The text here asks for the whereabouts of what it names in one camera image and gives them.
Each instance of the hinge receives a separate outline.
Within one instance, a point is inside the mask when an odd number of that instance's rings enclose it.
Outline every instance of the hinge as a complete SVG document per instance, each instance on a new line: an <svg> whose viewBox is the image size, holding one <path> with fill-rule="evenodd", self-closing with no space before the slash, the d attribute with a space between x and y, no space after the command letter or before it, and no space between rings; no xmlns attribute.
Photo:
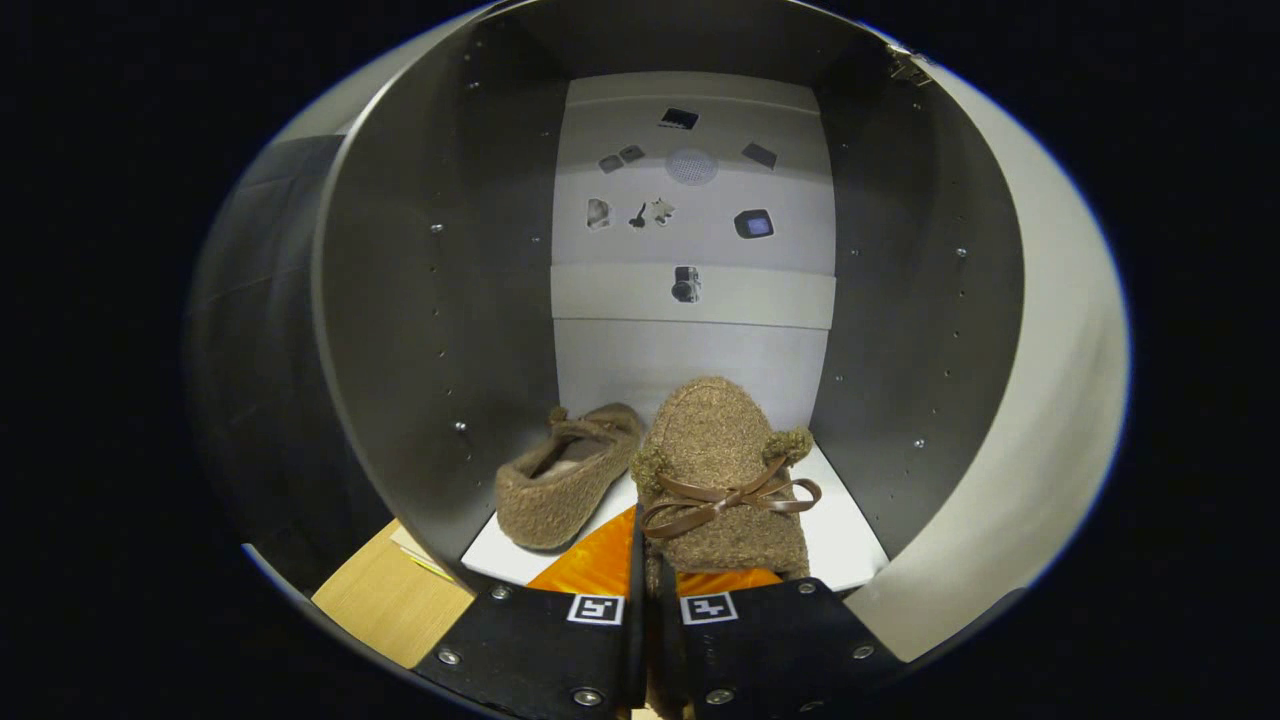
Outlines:
<svg viewBox="0 0 1280 720"><path fill-rule="evenodd" d="M933 82L933 78L913 61L920 60L932 65L933 60L901 45L886 45L884 49L888 51L890 58L892 58L892 63L888 67L888 77L908 81L915 87L924 87Z"/></svg>

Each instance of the slipper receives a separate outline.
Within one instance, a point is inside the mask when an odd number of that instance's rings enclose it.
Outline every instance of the slipper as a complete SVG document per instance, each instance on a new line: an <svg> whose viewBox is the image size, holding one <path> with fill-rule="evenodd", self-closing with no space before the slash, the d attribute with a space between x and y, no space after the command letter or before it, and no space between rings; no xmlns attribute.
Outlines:
<svg viewBox="0 0 1280 720"><path fill-rule="evenodd" d="M605 405L577 420L552 411L545 441L498 469L498 527L518 546L567 546L631 462L644 423L622 404Z"/></svg>
<svg viewBox="0 0 1280 720"><path fill-rule="evenodd" d="M796 514L822 491L791 480L787 469L812 448L808 429L773 432L760 406L730 380L685 384L663 402L631 464L646 539L680 573L762 568L785 580L808 577ZM796 500L795 486L810 498Z"/></svg>

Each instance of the enclosure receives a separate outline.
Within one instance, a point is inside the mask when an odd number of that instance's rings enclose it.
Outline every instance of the enclosure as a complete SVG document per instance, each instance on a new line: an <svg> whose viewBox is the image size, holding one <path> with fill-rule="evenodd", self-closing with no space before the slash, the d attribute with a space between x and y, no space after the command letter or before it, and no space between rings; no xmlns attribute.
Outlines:
<svg viewBox="0 0 1280 720"><path fill-rule="evenodd" d="M303 605L390 514L471 591L518 588L553 557L497 528L493 477L548 409L650 421L723 375L812 429L812 575L895 676L1069 542L1129 378L1052 158L946 68L786 0L499 3L421 36L264 149L189 327L214 482ZM618 480L588 529L635 501Z"/></svg>

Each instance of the sticker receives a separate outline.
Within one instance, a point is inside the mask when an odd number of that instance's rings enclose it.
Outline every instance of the sticker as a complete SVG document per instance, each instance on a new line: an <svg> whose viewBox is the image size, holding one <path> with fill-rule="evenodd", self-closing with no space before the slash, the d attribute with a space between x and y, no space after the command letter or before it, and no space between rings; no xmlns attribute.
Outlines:
<svg viewBox="0 0 1280 720"><path fill-rule="evenodd" d="M622 160L617 155L609 155L598 163L604 174L609 174L613 170L622 167Z"/></svg>
<svg viewBox="0 0 1280 720"><path fill-rule="evenodd" d="M692 265L676 268L676 284L671 286L671 296L676 302L698 302L701 291L703 281L698 275L698 268Z"/></svg>
<svg viewBox="0 0 1280 720"><path fill-rule="evenodd" d="M777 152L765 150L754 142L748 143L748 146L742 149L742 155L745 155L749 160L755 160L771 170L778 163Z"/></svg>
<svg viewBox="0 0 1280 720"><path fill-rule="evenodd" d="M756 237L769 237L773 234L773 220L768 210L742 210L733 218L733 227L737 237L754 240Z"/></svg>
<svg viewBox="0 0 1280 720"><path fill-rule="evenodd" d="M586 201L586 229L595 232L613 224L613 208L609 204L593 197Z"/></svg>
<svg viewBox="0 0 1280 720"><path fill-rule="evenodd" d="M727 592L682 597L680 598L680 614L684 615L686 625L737 620L733 598Z"/></svg>
<svg viewBox="0 0 1280 720"><path fill-rule="evenodd" d="M640 204L640 211L636 213L635 218L631 218L630 220L627 220L627 224L631 225L632 228L637 229L637 231L639 229L644 229L644 211L648 210L648 209L649 209L649 204L648 202L641 202Z"/></svg>
<svg viewBox="0 0 1280 720"><path fill-rule="evenodd" d="M653 222L660 228L667 227L667 220L671 219L671 214L675 211L676 206L667 202L662 197L659 197L657 202L649 204L649 214L653 215Z"/></svg>
<svg viewBox="0 0 1280 720"><path fill-rule="evenodd" d="M667 108L667 113L662 115L660 120L658 120L658 126L664 128L694 129L694 124L696 122L698 113L690 113L689 110L681 110L680 108Z"/></svg>
<svg viewBox="0 0 1280 720"><path fill-rule="evenodd" d="M627 145L622 150L618 150L618 156L627 163L635 163L640 158L644 158L644 150L640 150L639 145Z"/></svg>
<svg viewBox="0 0 1280 720"><path fill-rule="evenodd" d="M625 603L626 598L613 594L575 594L566 619L585 625L621 625Z"/></svg>

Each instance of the wooden surface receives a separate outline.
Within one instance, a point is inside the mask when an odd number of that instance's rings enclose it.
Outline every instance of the wooden surface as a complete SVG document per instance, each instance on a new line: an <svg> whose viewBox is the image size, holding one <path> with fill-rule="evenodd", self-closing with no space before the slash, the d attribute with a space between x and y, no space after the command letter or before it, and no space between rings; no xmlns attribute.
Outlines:
<svg viewBox="0 0 1280 720"><path fill-rule="evenodd" d="M390 537L392 520L312 596L353 637L412 667L444 635L471 594L413 562Z"/></svg>

